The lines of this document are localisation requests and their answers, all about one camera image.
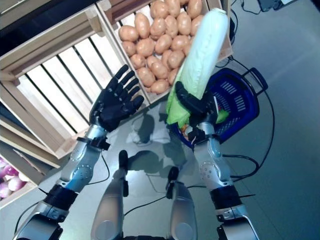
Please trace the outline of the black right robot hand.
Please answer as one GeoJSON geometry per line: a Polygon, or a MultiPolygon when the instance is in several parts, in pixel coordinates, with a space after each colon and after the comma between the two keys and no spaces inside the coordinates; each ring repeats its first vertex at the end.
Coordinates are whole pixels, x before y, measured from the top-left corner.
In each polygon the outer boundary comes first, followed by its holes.
{"type": "Polygon", "coordinates": [[[183,83],[178,81],[175,84],[175,94],[179,102],[190,113],[189,125],[192,127],[200,123],[214,125],[218,119],[218,110],[215,97],[210,91],[206,91],[202,99],[198,99],[185,89],[183,83]]]}

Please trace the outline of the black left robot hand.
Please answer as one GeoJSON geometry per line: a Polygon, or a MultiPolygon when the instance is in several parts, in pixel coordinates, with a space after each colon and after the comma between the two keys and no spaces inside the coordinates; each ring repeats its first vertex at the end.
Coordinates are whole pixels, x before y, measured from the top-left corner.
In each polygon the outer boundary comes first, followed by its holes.
{"type": "Polygon", "coordinates": [[[100,92],[89,113],[90,124],[110,133],[142,106],[144,97],[136,95],[139,80],[133,70],[126,72],[128,69],[127,64],[123,65],[100,92]]]}

